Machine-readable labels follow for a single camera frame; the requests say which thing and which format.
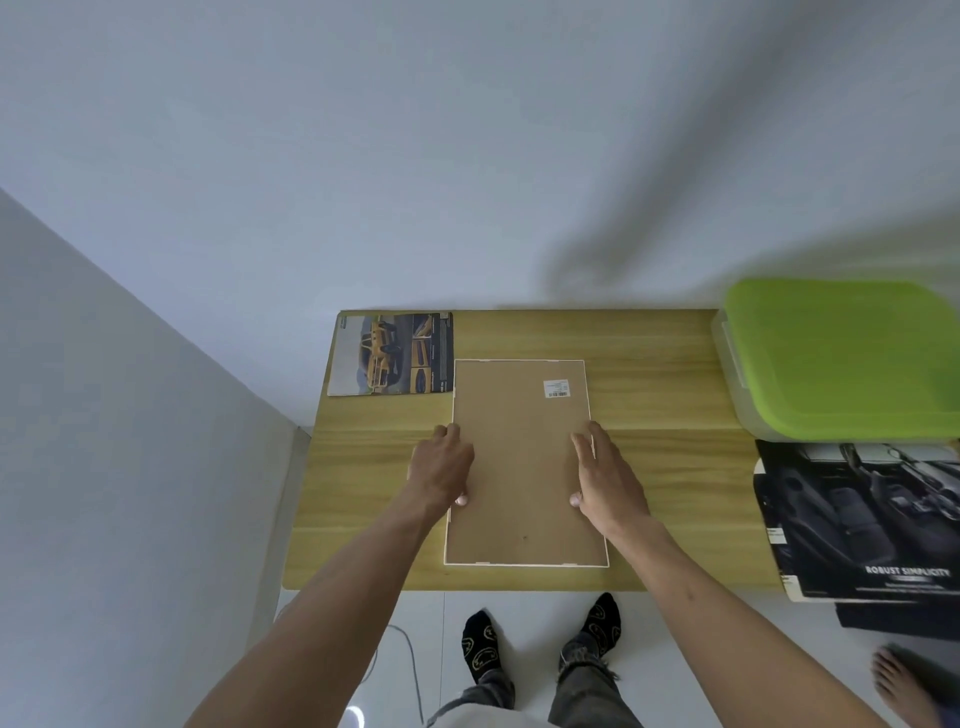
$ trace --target black sock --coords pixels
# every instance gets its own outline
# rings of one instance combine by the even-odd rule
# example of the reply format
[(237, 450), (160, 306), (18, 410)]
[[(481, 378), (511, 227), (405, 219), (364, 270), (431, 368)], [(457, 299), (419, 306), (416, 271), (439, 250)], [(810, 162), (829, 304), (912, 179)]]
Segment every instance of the black sock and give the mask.
[(460, 645), (473, 682), (479, 682), (485, 672), (501, 668), (496, 632), (490, 617), (482, 609), (467, 620)]
[(590, 607), (581, 631), (597, 641), (597, 646), (600, 647), (599, 657), (614, 648), (616, 641), (620, 639), (620, 610), (617, 609), (610, 592), (603, 592)]

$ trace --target wooden tabletop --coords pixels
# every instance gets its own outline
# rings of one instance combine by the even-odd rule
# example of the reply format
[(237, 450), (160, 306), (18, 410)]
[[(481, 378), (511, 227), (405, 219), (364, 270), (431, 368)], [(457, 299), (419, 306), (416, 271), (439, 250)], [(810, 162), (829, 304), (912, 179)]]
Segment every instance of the wooden tabletop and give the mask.
[[(643, 483), (650, 509), (724, 584), (779, 587), (756, 505), (753, 438), (733, 414), (708, 310), (454, 313), (459, 358), (585, 359), (593, 419)], [(410, 453), (449, 422), (442, 395), (327, 397), (307, 455), (283, 586), (299, 589), (387, 505)], [(626, 591), (643, 586), (611, 547), (609, 569), (445, 567), (444, 523), (405, 589)]]

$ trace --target cable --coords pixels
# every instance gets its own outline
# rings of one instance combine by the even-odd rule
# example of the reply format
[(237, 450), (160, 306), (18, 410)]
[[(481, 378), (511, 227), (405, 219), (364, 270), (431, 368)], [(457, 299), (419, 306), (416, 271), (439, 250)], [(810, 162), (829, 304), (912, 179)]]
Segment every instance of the cable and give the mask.
[[(410, 635), (408, 635), (401, 627), (397, 627), (395, 624), (388, 624), (388, 627), (395, 629), (401, 635), (403, 639), (407, 641), (407, 647), (410, 649), (410, 665), (414, 670), (414, 689), (417, 691), (417, 710), (420, 712), (420, 725), (423, 724), (423, 699), (420, 697), (420, 680), (417, 677), (417, 656), (414, 655), (414, 645), (410, 642)], [(360, 681), (360, 685), (363, 685), (365, 682), (370, 680), (370, 676), (373, 675), (373, 668), (376, 667), (376, 658), (380, 654), (380, 648), (378, 647), (373, 652), (373, 659), (370, 660), (370, 666), (367, 668), (367, 674), (364, 675), (363, 680)]]

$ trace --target foot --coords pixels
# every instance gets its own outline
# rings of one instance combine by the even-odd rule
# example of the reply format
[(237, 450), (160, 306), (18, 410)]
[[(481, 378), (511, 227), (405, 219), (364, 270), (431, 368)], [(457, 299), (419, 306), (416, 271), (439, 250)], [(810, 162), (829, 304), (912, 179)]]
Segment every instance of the foot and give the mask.
[(615, 646), (620, 639), (620, 610), (610, 592), (603, 592), (590, 607), (587, 621), (584, 622), (581, 632), (586, 632), (596, 640), (599, 654), (603, 657)]
[(883, 702), (910, 728), (941, 728), (930, 693), (890, 650), (882, 648), (874, 654), (870, 671)]
[(490, 670), (502, 669), (496, 631), (490, 617), (482, 609), (467, 620), (460, 645), (464, 649), (464, 660), (467, 661), (474, 683), (479, 683), (480, 678)]

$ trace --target car seat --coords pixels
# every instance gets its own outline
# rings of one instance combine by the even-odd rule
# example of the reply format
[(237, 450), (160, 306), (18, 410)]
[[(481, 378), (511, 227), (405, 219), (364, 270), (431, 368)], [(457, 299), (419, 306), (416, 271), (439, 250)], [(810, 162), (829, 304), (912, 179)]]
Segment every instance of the car seat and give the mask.
[(778, 481), (789, 541), (799, 541), (833, 568), (882, 566), (897, 559), (897, 548), (853, 488), (831, 489), (828, 500), (799, 470), (782, 471)]
[(910, 543), (938, 563), (960, 556), (960, 534), (936, 508), (892, 478), (872, 473), (871, 479), (876, 504)]

